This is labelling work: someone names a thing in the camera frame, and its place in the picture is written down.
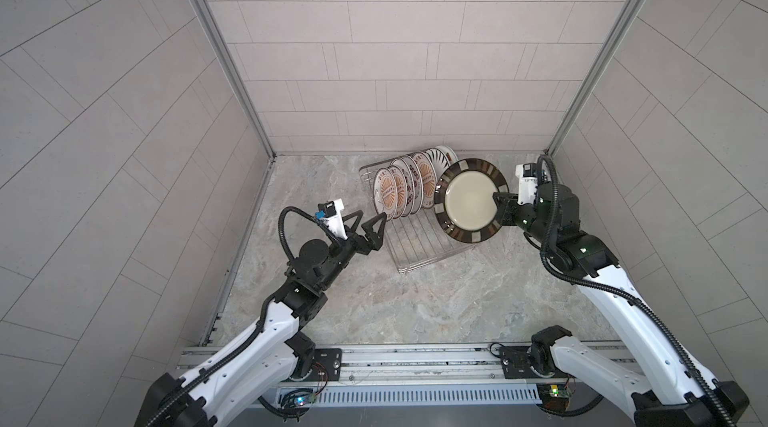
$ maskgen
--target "metal rack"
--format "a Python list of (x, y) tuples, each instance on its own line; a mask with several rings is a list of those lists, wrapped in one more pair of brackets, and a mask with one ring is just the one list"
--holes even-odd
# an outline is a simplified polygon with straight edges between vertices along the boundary
[[(376, 172), (382, 167), (389, 166), (396, 158), (360, 167), (362, 188), (368, 194), (371, 204), (373, 204), (373, 179)], [(474, 247), (470, 243), (457, 242), (448, 237), (440, 228), (432, 209), (421, 209), (408, 217), (388, 221), (384, 230), (384, 245), (400, 273), (447, 259)]]

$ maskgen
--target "decorated plate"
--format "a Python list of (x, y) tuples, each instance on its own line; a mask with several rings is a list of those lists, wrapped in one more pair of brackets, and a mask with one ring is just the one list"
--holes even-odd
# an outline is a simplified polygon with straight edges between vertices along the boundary
[(392, 166), (396, 166), (402, 172), (403, 177), (406, 179), (406, 203), (403, 207), (400, 217), (408, 217), (411, 213), (411, 207), (413, 207), (413, 179), (411, 178), (411, 170), (402, 159), (395, 159), (392, 161)]
[(406, 209), (406, 177), (398, 166), (391, 165), (389, 172), (395, 177), (395, 187), (397, 187), (397, 207), (395, 208), (394, 218), (398, 218), (402, 215), (402, 211)]
[(464, 243), (490, 239), (502, 227), (494, 192), (508, 192), (507, 181), (490, 162), (464, 159), (442, 174), (435, 189), (435, 215), (449, 236)]
[(406, 163), (411, 173), (411, 179), (413, 180), (413, 205), (411, 205), (411, 213), (416, 213), (422, 209), (422, 197), (424, 197), (422, 176), (418, 173), (416, 162), (410, 156), (403, 155), (400, 158)]
[(397, 185), (389, 169), (379, 169), (373, 181), (373, 205), (376, 213), (386, 213), (386, 219), (395, 217), (397, 208)]
[(422, 207), (431, 209), (432, 205), (435, 204), (435, 169), (432, 167), (429, 157), (423, 152), (414, 153), (412, 158), (422, 176)]

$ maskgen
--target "gray wall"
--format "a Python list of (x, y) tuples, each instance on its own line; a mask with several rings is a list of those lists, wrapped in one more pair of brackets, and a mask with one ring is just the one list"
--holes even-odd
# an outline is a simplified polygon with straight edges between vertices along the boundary
[(0, 425), (132, 425), (265, 165), (188, 0), (0, 0)]
[(768, 425), (766, 32), (768, 0), (648, 0), (554, 159), (584, 228)]
[(210, 0), (279, 152), (546, 147), (624, 0)]

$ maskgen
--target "brown rimmed plate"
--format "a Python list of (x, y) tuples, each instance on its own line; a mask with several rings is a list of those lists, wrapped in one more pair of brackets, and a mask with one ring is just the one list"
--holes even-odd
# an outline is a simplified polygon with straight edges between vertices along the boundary
[(502, 228), (494, 192), (508, 192), (501, 171), (483, 159), (451, 165), (435, 188), (435, 215), (440, 227), (459, 242), (478, 243)]

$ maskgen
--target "white plate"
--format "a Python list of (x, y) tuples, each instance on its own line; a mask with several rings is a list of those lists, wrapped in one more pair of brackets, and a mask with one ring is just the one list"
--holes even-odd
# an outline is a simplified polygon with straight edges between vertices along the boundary
[(406, 209), (406, 177), (400, 170), (400, 167), (395, 165), (389, 166), (389, 172), (395, 177), (395, 186), (397, 187), (397, 207), (395, 209), (395, 217), (398, 218), (402, 215), (402, 211)]
[(395, 177), (389, 169), (379, 169), (373, 181), (373, 205), (376, 213), (386, 213), (386, 219), (391, 221), (397, 208), (397, 185)]
[(429, 157), (423, 152), (414, 153), (413, 160), (416, 162), (418, 172), (422, 175), (422, 191), (424, 193), (422, 206), (425, 209), (431, 209), (435, 205), (435, 185), (437, 184), (435, 169), (432, 167)]
[(458, 155), (456, 155), (456, 152), (454, 152), (451, 147), (447, 145), (438, 145), (435, 148), (437, 150), (440, 150), (442, 153), (446, 154), (446, 157), (448, 158), (448, 162), (450, 162), (451, 165), (458, 162)]
[(413, 179), (413, 205), (411, 206), (411, 213), (416, 213), (422, 209), (422, 198), (424, 197), (422, 176), (418, 173), (416, 162), (414, 162), (410, 156), (403, 155), (400, 158), (406, 163), (408, 169), (411, 171), (411, 178)]
[(435, 147), (427, 149), (424, 153), (427, 154), (429, 161), (432, 162), (432, 166), (435, 168), (435, 180), (439, 180), (442, 174), (451, 166), (451, 163), (448, 162), (446, 154)]
[(411, 170), (408, 168), (406, 163), (402, 161), (402, 159), (395, 159), (390, 165), (399, 167), (402, 175), (406, 178), (406, 205), (400, 217), (408, 217), (408, 215), (411, 213), (411, 207), (413, 207), (414, 194)]

